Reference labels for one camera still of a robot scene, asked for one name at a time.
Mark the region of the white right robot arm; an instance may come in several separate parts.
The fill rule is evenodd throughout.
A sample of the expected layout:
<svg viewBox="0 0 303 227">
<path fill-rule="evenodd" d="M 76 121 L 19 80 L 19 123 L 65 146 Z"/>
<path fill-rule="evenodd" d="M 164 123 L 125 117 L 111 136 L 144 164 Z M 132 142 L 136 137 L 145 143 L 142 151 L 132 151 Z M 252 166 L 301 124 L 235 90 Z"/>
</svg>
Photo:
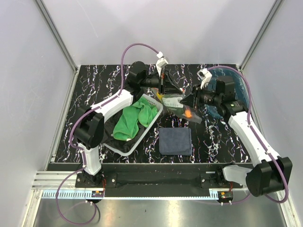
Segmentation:
<svg viewBox="0 0 303 227">
<path fill-rule="evenodd" d="M 248 151 L 253 168 L 245 168 L 230 164 L 215 175 L 219 187 L 226 187 L 231 182 L 246 186 L 255 196 L 285 191 L 285 202 L 289 196 L 288 182 L 292 171 L 292 161 L 281 157 L 266 142 L 256 128 L 248 107 L 236 99 L 235 83 L 230 76 L 220 76 L 216 79 L 215 90 L 208 90 L 210 78 L 205 78 L 200 85 L 194 86 L 191 94 L 184 97 L 180 103 L 198 109 L 202 105 L 214 106 L 218 114 L 240 138 Z"/>
</svg>

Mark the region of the clear zip top bag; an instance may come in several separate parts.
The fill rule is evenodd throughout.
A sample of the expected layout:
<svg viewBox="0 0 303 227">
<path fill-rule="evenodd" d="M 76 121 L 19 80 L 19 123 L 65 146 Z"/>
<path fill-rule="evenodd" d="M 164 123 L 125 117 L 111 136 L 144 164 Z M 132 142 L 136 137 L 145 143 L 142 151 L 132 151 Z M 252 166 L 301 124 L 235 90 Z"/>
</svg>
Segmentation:
<svg viewBox="0 0 303 227">
<path fill-rule="evenodd" d="M 151 91 L 155 96 L 161 101 L 161 103 L 168 109 L 168 111 L 175 114 L 178 118 L 184 118 L 190 122 L 200 124 L 202 118 L 197 115 L 196 111 L 193 108 L 190 108 L 186 105 L 180 103 L 180 100 L 185 97 L 185 94 L 172 94 L 172 95 L 162 95 L 158 92 L 157 88 L 152 88 Z M 193 117 L 187 118 L 184 115 L 184 111 L 190 109 Z"/>
</svg>

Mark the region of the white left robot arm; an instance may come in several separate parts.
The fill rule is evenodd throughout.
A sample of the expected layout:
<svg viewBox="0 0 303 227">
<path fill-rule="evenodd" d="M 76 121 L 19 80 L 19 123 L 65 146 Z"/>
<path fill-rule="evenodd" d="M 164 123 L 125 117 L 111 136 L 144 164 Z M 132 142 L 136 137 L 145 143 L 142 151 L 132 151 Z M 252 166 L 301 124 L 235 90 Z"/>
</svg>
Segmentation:
<svg viewBox="0 0 303 227">
<path fill-rule="evenodd" d="M 71 138 L 75 138 L 79 143 L 78 149 L 83 160 L 82 168 L 88 173 L 85 180 L 91 187 L 98 187 L 102 183 L 102 175 L 98 173 L 101 170 L 98 146 L 104 137 L 106 121 L 135 104 L 143 96 L 144 88 L 156 88 L 162 95 L 183 93 L 170 78 L 165 65 L 166 63 L 156 64 L 157 72 L 150 74 L 143 62 L 136 61 L 130 66 L 121 90 L 90 108 L 79 109 L 80 117 L 71 131 Z"/>
</svg>

